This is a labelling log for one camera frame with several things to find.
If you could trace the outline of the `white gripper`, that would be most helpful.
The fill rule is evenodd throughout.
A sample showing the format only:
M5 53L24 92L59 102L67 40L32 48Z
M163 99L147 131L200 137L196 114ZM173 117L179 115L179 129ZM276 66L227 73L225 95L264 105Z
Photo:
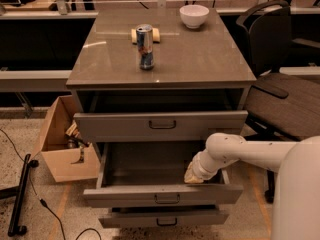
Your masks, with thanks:
M186 184L201 184L204 180L213 178L218 170L219 161L213 158L208 151L198 152L189 163L184 174Z

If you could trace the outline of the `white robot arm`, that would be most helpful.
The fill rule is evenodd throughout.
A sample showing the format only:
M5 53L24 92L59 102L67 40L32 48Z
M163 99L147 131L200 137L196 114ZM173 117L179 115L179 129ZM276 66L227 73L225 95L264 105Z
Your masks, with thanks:
M237 161L277 174L271 240L320 240L320 137L248 141L214 133L190 162L184 181L201 183Z

